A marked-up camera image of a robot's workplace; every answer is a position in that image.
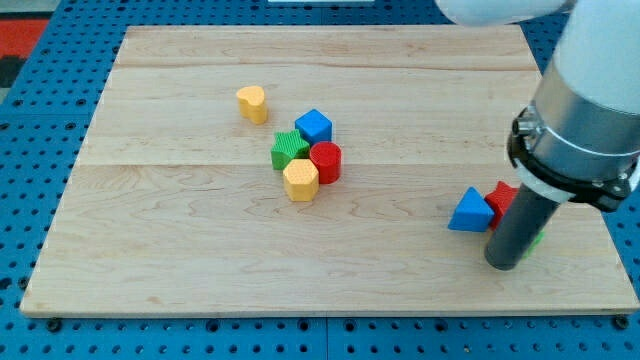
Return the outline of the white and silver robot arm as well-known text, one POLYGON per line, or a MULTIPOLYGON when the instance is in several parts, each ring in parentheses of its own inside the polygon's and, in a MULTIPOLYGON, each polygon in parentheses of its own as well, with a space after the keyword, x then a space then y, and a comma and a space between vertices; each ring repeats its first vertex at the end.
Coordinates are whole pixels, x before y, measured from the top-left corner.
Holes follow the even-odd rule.
POLYGON ((463 26, 569 19, 508 153, 522 183, 557 203, 616 210, 639 183, 639 0, 438 0, 463 26))

